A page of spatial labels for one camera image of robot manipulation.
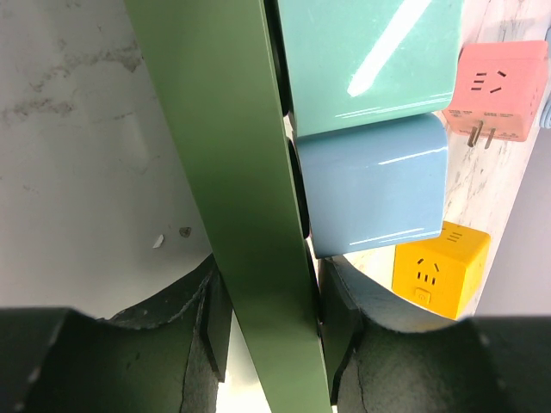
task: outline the yellow power adapter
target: yellow power adapter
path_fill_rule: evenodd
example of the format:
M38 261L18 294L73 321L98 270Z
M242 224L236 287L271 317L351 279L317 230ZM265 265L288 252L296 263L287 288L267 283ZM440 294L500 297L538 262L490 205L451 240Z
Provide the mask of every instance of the yellow power adapter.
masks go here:
M485 232L444 221L440 237L396 246L393 291L457 319L479 287L489 247Z

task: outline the green plank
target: green plank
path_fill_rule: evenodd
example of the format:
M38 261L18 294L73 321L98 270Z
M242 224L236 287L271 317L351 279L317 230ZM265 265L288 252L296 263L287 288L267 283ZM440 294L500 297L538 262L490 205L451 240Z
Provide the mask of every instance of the green plank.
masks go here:
M127 8L272 412L330 412L263 2Z

